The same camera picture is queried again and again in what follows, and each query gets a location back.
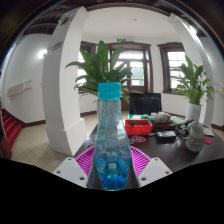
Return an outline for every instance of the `white column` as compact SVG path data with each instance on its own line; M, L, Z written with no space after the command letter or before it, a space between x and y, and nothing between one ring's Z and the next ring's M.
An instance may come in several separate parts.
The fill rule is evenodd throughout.
M204 65L206 77L210 79L210 82L207 84L214 88L211 65L200 39L190 30L188 24L175 14L171 13L168 21L176 29L182 44L184 45L186 55L192 60L193 64L197 66ZM212 93L212 97L213 100L208 100L208 103L203 101L199 119L199 122L207 127L211 127L213 117L215 94Z
M82 30L89 17L84 7L64 14L49 42L43 67L43 105L46 131L54 151L74 156L86 139L85 121L80 118L78 91L74 91L77 68L65 66L78 60Z

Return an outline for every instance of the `staircase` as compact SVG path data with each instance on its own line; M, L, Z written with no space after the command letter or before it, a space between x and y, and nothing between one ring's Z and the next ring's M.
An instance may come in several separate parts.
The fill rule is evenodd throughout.
M12 149L12 146L19 132L22 129L22 125L17 124L17 122L5 111L2 111L2 122L7 137L8 145L10 149Z

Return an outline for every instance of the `cup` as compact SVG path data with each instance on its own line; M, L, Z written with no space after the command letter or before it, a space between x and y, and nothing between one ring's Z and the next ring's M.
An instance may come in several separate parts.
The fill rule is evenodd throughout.
M191 127L190 134L187 138L186 146L188 149L194 152L199 152L205 141L206 131L203 127L193 126Z

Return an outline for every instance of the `table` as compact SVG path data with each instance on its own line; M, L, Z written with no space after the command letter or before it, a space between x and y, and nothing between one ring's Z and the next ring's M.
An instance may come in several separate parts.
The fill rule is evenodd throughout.
M95 143L94 135L97 134L98 125L94 128L90 136L79 148L74 157L86 150L89 144ZM142 136L146 140L144 142L134 142L132 146L140 149L146 155L151 158L159 157L172 172L179 171L190 165L204 163L216 159L224 158L224 142L222 139L214 133L212 138L212 144L208 145L204 143L204 146L200 152L192 152L186 147L186 140L181 139L178 135L175 141L172 142L159 142L156 136ZM93 174L89 179L93 185L89 185L89 188L103 189L96 175L95 166L93 168ZM133 167L130 168L128 184L125 189L138 188L138 182L135 178Z

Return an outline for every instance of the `tiled floor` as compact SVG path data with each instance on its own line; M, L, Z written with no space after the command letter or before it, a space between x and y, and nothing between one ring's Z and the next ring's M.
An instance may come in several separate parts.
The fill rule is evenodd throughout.
M128 112L122 112L122 116L123 119L126 119ZM89 136L97 124L97 115L88 115L83 118L85 119L87 136ZM222 131L212 130L224 141ZM48 172L53 172L66 157L52 150L45 124L23 128L12 148L13 161L34 165Z

